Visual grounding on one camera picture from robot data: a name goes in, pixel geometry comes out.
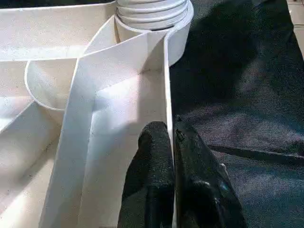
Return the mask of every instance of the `stacked white rings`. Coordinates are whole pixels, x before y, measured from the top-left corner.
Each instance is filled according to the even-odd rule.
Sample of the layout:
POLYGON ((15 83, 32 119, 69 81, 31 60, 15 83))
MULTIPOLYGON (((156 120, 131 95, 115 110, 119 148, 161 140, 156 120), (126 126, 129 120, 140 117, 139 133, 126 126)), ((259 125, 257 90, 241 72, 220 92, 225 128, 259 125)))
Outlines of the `stacked white rings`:
POLYGON ((135 29, 166 29, 187 15, 188 1, 118 0, 117 15, 123 23, 135 29))

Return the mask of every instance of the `curved white plastic piece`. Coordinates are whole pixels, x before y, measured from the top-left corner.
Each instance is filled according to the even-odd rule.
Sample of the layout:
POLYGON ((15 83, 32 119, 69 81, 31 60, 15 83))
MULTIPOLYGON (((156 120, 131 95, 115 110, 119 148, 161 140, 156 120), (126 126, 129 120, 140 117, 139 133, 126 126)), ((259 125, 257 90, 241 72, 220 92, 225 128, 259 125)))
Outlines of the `curved white plastic piece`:
POLYGON ((188 5, 188 1, 185 1, 184 3, 182 3, 181 5, 179 5, 175 8, 162 10, 162 11, 158 11, 158 12, 152 12, 152 13, 142 13, 142 12, 136 13, 136 12, 129 11, 128 9, 130 9, 130 8, 119 7, 119 6, 117 7, 117 9, 118 9, 118 13, 121 16, 126 16, 126 17, 130 17, 130 18, 146 18, 147 19, 147 18, 164 17, 167 15, 174 14, 179 10, 182 10, 182 9, 185 10, 187 8, 187 5, 188 5))
POLYGON ((178 14, 177 16, 165 20, 155 21, 155 22, 143 22, 144 20, 137 20, 137 19, 129 19, 127 17, 121 16, 121 20, 126 23, 128 26, 137 29, 146 29, 146 30, 156 30, 156 29, 166 29, 173 27, 178 22, 183 20, 183 18, 187 15, 187 9, 182 13, 178 14))
POLYGON ((75 71, 76 59, 29 61, 25 69, 25 85, 29 94, 59 124, 75 71))
POLYGON ((133 11, 132 9, 141 9, 142 12, 158 12, 175 8, 185 1, 186 0, 161 0, 143 4, 129 4, 129 1, 118 0, 117 3, 119 6, 130 8, 130 11, 133 11))

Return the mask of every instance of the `dark cloth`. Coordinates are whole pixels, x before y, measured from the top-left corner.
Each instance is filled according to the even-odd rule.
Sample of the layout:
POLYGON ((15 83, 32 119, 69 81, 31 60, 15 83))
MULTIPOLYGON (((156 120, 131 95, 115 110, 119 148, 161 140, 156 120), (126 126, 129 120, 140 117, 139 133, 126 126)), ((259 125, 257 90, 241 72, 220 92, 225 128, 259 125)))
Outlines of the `dark cloth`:
POLYGON ((170 68, 173 113, 218 151, 248 227, 303 227, 304 62, 287 3, 192 3, 185 53, 170 68))

